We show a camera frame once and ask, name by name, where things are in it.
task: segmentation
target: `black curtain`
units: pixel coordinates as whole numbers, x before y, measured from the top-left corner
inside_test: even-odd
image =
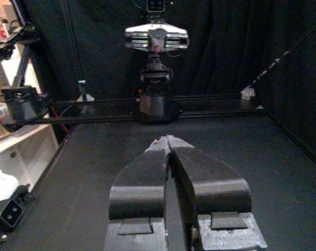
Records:
[[[25,4],[42,36],[37,52],[46,58],[53,72],[44,89],[50,82],[52,88],[53,85],[58,88],[56,93],[77,98],[77,69],[64,1],[25,0]],[[91,95],[96,99],[132,97],[147,53],[125,48],[124,29],[145,23],[140,10],[131,0],[66,2]],[[144,0],[135,2],[145,6]],[[178,58],[161,57],[175,72],[174,94],[238,93],[251,82],[261,69],[270,4],[271,1],[182,0],[167,6],[168,23],[187,29],[190,34],[186,53]],[[37,70],[42,75],[44,64]]]
[[[316,1],[273,1],[262,69],[316,26]],[[316,154],[316,29],[257,85],[261,103]]]
[[[80,96],[66,1],[89,94],[95,99],[133,97],[147,54],[124,46],[125,27],[145,23],[132,1],[20,1],[41,34],[34,54],[42,89],[58,99]],[[144,0],[135,2],[144,6]],[[164,17],[190,34],[186,53],[161,57],[175,72],[176,95],[239,93],[316,25],[316,1],[172,2]],[[316,31],[258,83],[257,94],[271,115],[316,151]]]

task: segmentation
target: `black fabric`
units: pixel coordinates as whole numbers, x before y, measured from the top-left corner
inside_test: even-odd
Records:
[[[42,89],[78,97],[77,67],[61,1],[24,0],[41,43],[34,48]],[[144,6],[144,0],[136,0]],[[131,1],[68,1],[84,79],[96,99],[132,97],[147,54],[124,46],[125,27],[140,25]],[[188,30],[190,48],[163,57],[174,94],[238,93],[316,24],[316,1],[183,0],[166,18]],[[257,86],[259,103],[316,153],[316,32]]]
[[[38,53],[54,73],[50,84],[56,83],[68,98],[76,98],[77,71],[62,2],[25,0],[32,22],[42,34]],[[175,72],[175,94],[236,93],[249,84],[259,71],[270,2],[183,0],[167,6],[168,23],[190,34],[184,55],[161,58]],[[145,1],[136,3],[144,6]],[[96,99],[133,96],[147,53],[125,48],[124,30],[145,23],[140,10],[129,0],[70,0],[68,6],[91,95]]]
[[[262,68],[316,26],[316,1],[274,1]],[[316,30],[257,85],[266,110],[316,154]]]
[[[167,134],[224,161],[245,177],[267,250],[316,251],[316,165],[267,117],[179,120],[171,125],[80,125],[36,186],[28,217],[1,251],[101,250],[111,184],[152,141]],[[179,226],[174,212],[166,214]],[[172,241],[182,241],[179,232],[167,228]]]

